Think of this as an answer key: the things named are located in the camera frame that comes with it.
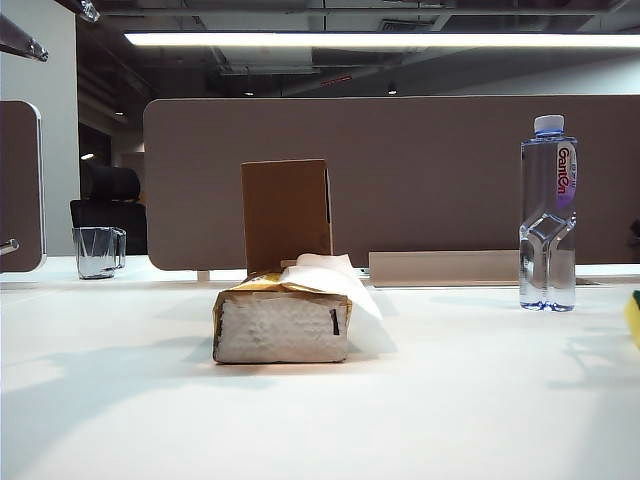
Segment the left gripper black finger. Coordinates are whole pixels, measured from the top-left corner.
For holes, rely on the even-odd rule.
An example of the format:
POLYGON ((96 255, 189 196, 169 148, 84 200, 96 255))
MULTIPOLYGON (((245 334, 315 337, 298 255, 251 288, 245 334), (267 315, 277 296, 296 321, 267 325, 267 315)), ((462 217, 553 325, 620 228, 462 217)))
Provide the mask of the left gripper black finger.
POLYGON ((5 15, 0 19, 1 51, 37 61, 47 61, 48 51, 29 33, 22 30, 5 15))
POLYGON ((85 21, 98 21, 100 18, 100 13, 91 0, 56 0, 56 2, 85 21))

